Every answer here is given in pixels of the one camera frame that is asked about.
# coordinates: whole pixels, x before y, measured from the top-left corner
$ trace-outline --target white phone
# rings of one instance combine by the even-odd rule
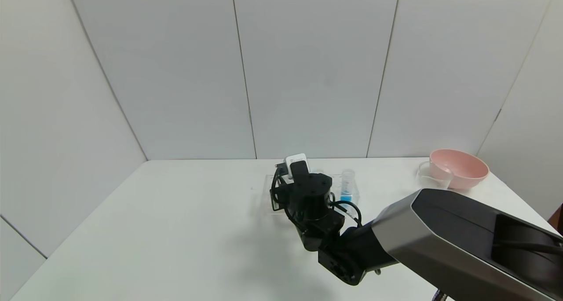
[[[305,163],[307,164],[307,170],[310,171],[309,163],[307,162],[307,156],[305,154],[288,155],[285,158],[285,165],[287,166],[287,172],[288,172],[287,176],[289,177],[289,179],[293,180],[293,175],[291,173],[291,166],[290,165],[294,162],[302,161],[302,160],[305,161]]]

